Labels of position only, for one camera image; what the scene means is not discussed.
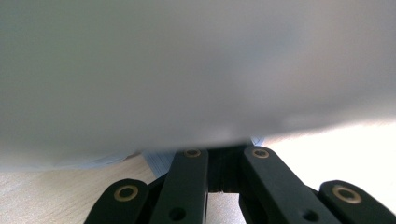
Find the white fabric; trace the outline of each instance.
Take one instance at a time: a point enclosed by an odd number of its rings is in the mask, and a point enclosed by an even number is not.
[[[0,169],[396,116],[396,1],[1,1]]]

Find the metal bolt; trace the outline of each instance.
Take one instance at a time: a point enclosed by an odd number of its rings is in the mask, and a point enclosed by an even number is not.
[[[332,193],[340,200],[346,203],[361,203],[361,196],[352,189],[336,185],[332,187]]]
[[[125,185],[119,187],[114,192],[114,199],[121,202],[129,202],[137,196],[138,188],[135,185]]]
[[[201,155],[201,151],[198,149],[189,149],[184,151],[184,156],[188,158],[195,158]]]
[[[253,149],[253,156],[260,158],[260,159],[265,159],[270,156],[270,153],[268,153],[266,150],[264,150],[262,148],[256,148],[256,149]]]

